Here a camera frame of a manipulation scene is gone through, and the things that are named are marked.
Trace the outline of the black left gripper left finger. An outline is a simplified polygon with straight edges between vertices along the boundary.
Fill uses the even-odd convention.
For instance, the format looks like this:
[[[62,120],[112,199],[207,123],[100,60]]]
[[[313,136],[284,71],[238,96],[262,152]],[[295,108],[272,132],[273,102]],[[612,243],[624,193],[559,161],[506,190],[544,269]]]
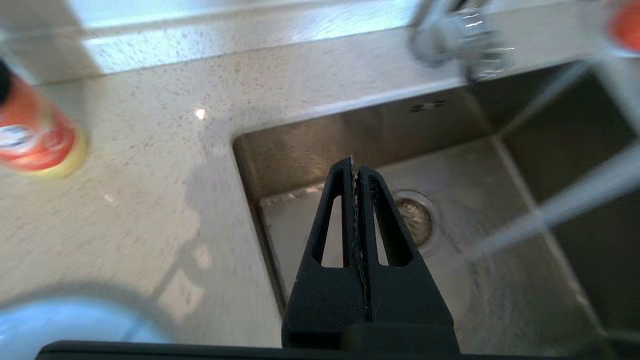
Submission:
[[[329,349],[341,346],[342,332],[366,321],[361,237],[355,196],[354,162],[333,164],[302,253],[281,326],[284,348]],[[333,203],[340,198],[342,266],[322,265]]]

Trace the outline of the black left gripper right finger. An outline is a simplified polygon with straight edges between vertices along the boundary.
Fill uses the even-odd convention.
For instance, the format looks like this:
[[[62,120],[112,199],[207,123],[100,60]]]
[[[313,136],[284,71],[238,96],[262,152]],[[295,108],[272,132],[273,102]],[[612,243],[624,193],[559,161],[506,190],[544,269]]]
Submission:
[[[458,354],[450,310],[384,178],[365,165],[358,172],[358,235],[365,280],[358,349]]]

